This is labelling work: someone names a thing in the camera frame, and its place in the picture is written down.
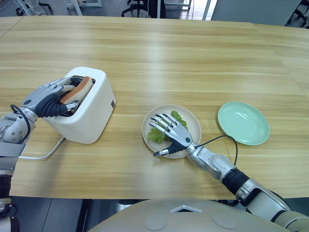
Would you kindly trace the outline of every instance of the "robotic hand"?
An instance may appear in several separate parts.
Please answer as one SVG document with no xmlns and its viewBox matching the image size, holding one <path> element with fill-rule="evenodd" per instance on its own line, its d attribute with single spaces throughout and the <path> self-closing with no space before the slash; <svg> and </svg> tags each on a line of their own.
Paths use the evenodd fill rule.
<svg viewBox="0 0 309 232">
<path fill-rule="evenodd" d="M 297 212 L 292 213 L 279 195 L 269 191 L 254 179 L 250 179 L 227 157 L 215 154 L 204 146 L 194 143 L 187 129 L 172 116 L 156 114 L 151 119 L 157 123 L 149 122 L 149 124 L 163 132 L 172 142 L 170 147 L 155 152 L 154 156 L 164 156 L 185 150 L 193 164 L 224 184 L 253 215 L 280 224 L 285 228 L 293 228 L 293 231 L 298 230 L 295 230 L 295 227 L 288 222 L 295 223 L 295 226 L 300 223 L 301 218 L 302 220 L 306 218 L 308 221 L 306 216 Z"/>
<path fill-rule="evenodd" d="M 20 108 L 11 105 L 13 113 L 0 119 L 0 227 L 1 231 L 19 231 L 15 218 L 8 217 L 11 208 L 11 178 L 18 156 L 23 152 L 38 117 L 62 115 L 78 106 L 78 101 L 61 104 L 60 98 L 73 90 L 83 78 L 58 79 L 38 87 L 23 100 Z"/>
</svg>

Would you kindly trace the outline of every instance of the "plate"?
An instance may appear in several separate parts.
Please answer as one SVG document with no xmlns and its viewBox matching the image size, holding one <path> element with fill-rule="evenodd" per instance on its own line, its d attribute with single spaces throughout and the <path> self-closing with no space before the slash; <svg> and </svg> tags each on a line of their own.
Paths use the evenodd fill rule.
<svg viewBox="0 0 309 232">
<path fill-rule="evenodd" d="M 147 133 L 150 132 L 152 128 L 152 126 L 150 126 L 148 123 L 150 121 L 153 121 L 152 119 L 150 119 L 150 116 L 155 116 L 156 113 L 164 113 L 164 114 L 170 115 L 173 110 L 177 111 L 179 115 L 182 117 L 182 120 L 187 122 L 188 130 L 192 135 L 193 141 L 195 143 L 199 143 L 201 140 L 201 137 L 202 137 L 201 126 L 197 118 L 194 116 L 194 114 L 192 114 L 187 109 L 181 106 L 178 106 L 178 105 L 161 105 L 161 106 L 156 107 L 155 109 L 153 109 L 146 115 L 143 121 L 142 129 L 141 129 L 145 143 L 148 145 L 148 147 L 153 152 L 161 151 L 164 148 L 169 147 L 171 142 L 164 141 L 163 143 L 158 144 L 157 142 L 153 140 L 147 139 Z M 179 151 L 174 154 L 165 155 L 164 157 L 176 159 L 176 158 L 182 158 L 185 156 L 186 156 L 186 151 Z"/>
<path fill-rule="evenodd" d="M 260 111 L 242 102 L 221 106 L 218 121 L 222 130 L 237 142 L 259 145 L 269 137 L 269 124 Z"/>
</svg>

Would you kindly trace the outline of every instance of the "white toaster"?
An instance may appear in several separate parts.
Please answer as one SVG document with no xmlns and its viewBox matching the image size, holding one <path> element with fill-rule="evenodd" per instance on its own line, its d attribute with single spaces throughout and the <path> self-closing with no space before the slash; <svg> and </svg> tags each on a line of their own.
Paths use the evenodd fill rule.
<svg viewBox="0 0 309 232">
<path fill-rule="evenodd" d="M 116 98 L 105 72 L 101 70 L 77 67 L 65 78 L 70 76 L 89 76 L 95 83 L 72 116 L 43 119 L 67 140 L 91 144 L 102 134 L 116 105 Z"/>
</svg>

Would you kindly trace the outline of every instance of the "mint green plate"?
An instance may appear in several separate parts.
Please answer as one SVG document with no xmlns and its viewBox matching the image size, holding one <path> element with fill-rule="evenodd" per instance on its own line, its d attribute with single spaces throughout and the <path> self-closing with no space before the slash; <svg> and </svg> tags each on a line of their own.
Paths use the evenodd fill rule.
<svg viewBox="0 0 309 232">
<path fill-rule="evenodd" d="M 266 118 L 253 106 L 242 102 L 221 106 L 218 121 L 222 130 L 241 144 L 259 145 L 269 137 Z"/>
</svg>

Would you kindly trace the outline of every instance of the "wood grain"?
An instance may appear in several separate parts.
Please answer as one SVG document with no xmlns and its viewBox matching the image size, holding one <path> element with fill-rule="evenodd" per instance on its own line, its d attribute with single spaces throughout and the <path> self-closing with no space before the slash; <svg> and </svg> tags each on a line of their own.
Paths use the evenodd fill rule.
<svg viewBox="0 0 309 232">
<path fill-rule="evenodd" d="M 78 66 L 104 70 L 117 105 L 95 143 L 64 141 L 48 160 L 19 160 L 11 194 L 232 199 L 188 159 L 153 158 L 141 125 L 154 107 L 177 104 L 197 116 L 206 141 L 223 134 L 220 106 L 243 101 L 265 115 L 270 137 L 239 145 L 237 166 L 283 197 L 307 197 L 308 46 L 308 30 L 250 23 L 24 17 L 0 38 L 0 116 Z M 46 154 L 61 137 L 41 119 L 36 126 L 26 156 Z M 234 159 L 228 139 L 208 148 Z"/>
<path fill-rule="evenodd" d="M 0 18 L 0 38 L 11 29 L 22 17 L 1 17 Z"/>
</svg>

